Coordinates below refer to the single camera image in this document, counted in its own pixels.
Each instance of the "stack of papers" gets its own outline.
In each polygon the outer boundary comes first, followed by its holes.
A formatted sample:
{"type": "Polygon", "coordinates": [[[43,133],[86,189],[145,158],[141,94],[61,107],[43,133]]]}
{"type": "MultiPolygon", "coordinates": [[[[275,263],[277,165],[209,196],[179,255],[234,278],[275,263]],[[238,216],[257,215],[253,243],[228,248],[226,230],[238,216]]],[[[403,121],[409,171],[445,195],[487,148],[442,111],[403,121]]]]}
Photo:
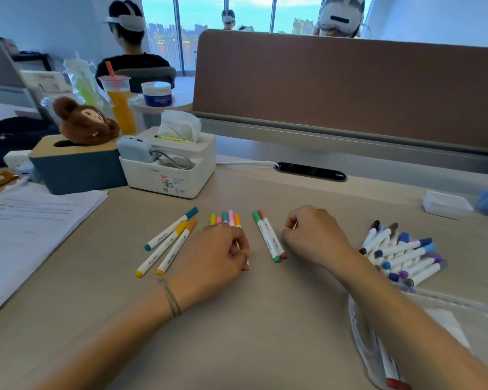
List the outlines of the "stack of papers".
{"type": "Polygon", "coordinates": [[[0,195],[0,306],[107,196],[54,196],[34,183],[0,195]]]}

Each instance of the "black device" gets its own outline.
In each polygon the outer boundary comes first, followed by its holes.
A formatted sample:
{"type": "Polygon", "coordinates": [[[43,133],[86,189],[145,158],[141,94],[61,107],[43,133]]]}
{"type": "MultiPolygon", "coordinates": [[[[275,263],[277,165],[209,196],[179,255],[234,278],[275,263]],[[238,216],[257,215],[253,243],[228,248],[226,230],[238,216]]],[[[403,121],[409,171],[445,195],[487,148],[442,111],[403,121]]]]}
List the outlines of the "black device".
{"type": "Polygon", "coordinates": [[[309,176],[311,178],[327,179],[334,182],[345,182],[347,176],[341,171],[328,170],[326,168],[310,167],[308,165],[280,162],[275,170],[281,173],[309,176]]]}

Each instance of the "chair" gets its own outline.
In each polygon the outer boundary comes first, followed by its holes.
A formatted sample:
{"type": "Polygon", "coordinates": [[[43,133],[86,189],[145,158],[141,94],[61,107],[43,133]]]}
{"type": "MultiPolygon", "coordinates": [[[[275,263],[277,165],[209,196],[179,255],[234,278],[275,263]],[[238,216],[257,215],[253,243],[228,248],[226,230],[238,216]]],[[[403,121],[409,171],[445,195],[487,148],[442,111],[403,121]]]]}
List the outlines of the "chair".
{"type": "Polygon", "coordinates": [[[132,93],[142,93],[141,84],[145,82],[168,82],[175,87],[175,76],[177,71],[174,67],[151,67],[139,69],[117,70],[117,75],[130,77],[130,91],[132,93]]]}

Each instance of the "person's left hand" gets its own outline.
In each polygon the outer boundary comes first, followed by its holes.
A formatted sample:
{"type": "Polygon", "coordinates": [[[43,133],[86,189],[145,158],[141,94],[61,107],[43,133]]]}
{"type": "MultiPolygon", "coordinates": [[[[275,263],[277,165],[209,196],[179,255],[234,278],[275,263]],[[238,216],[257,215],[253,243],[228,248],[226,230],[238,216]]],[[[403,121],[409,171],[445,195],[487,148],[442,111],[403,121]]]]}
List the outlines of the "person's left hand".
{"type": "Polygon", "coordinates": [[[249,270],[249,249],[244,231],[228,223],[190,236],[163,275],[181,310],[219,294],[242,270],[249,270]]]}

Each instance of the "black t-shirt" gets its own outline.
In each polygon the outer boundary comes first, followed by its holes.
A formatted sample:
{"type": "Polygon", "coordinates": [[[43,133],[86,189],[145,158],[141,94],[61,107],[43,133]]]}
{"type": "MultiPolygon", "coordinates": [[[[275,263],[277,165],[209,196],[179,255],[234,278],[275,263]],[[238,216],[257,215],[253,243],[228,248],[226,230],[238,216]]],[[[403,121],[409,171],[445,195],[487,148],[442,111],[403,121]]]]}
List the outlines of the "black t-shirt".
{"type": "Polygon", "coordinates": [[[109,75],[109,70],[105,64],[106,61],[110,61],[114,71],[170,66],[168,61],[157,54],[122,54],[120,56],[105,58],[101,63],[99,63],[98,70],[96,71],[96,80],[98,81],[99,86],[101,86],[101,82],[99,82],[98,76],[109,75]]]}

